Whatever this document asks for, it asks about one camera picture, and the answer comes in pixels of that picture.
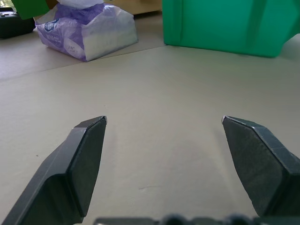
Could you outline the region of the green box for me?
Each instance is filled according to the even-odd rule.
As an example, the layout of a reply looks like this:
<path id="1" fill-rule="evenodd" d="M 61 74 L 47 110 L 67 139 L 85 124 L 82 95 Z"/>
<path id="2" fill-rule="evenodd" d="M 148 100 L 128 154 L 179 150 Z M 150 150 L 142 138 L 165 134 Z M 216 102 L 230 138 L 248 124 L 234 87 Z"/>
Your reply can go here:
<path id="1" fill-rule="evenodd" d="M 46 0 L 11 0 L 22 19 L 30 19 L 47 13 L 50 9 Z"/>

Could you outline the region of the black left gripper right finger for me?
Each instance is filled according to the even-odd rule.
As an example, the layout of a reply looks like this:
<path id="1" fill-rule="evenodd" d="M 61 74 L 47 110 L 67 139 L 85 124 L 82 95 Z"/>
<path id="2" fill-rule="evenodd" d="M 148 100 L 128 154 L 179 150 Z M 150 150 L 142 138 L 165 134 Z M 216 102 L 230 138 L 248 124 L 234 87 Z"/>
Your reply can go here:
<path id="1" fill-rule="evenodd" d="M 300 159 L 266 127 L 224 116 L 222 125 L 236 173 L 254 207 L 257 225 L 300 225 Z"/>

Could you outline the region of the black case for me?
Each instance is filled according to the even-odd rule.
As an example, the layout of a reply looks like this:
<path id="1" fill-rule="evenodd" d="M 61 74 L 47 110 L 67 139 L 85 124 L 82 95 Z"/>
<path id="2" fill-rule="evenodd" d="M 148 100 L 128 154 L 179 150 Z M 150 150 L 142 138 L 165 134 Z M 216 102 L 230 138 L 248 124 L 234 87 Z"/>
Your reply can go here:
<path id="1" fill-rule="evenodd" d="M 31 33 L 35 27 L 33 18 L 23 20 L 11 7 L 0 7 L 0 39 Z"/>

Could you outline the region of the purple tissue pack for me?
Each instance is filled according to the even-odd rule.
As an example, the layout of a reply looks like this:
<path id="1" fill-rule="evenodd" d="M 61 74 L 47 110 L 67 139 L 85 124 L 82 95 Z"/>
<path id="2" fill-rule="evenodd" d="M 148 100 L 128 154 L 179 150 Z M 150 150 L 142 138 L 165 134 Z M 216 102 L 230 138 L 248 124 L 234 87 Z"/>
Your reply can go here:
<path id="1" fill-rule="evenodd" d="M 35 25 L 42 43 L 91 61 L 138 42 L 134 17 L 103 0 L 57 0 Z"/>

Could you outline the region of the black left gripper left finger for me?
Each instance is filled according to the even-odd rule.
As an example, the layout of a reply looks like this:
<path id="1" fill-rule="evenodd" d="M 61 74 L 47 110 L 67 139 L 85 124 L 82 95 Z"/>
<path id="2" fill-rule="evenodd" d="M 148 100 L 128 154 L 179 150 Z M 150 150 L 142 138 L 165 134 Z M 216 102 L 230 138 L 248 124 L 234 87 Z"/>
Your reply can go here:
<path id="1" fill-rule="evenodd" d="M 82 121 L 42 162 L 1 225 L 83 222 L 97 181 L 107 118 Z"/>

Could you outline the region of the green plastic bin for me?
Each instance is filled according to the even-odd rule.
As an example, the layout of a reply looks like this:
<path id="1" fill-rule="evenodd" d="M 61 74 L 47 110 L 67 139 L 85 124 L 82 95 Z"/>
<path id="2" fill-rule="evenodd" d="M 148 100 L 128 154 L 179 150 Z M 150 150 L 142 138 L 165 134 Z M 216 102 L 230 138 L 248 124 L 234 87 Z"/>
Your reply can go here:
<path id="1" fill-rule="evenodd" d="M 300 34 L 300 0 L 162 0 L 167 45 L 277 57 Z"/>

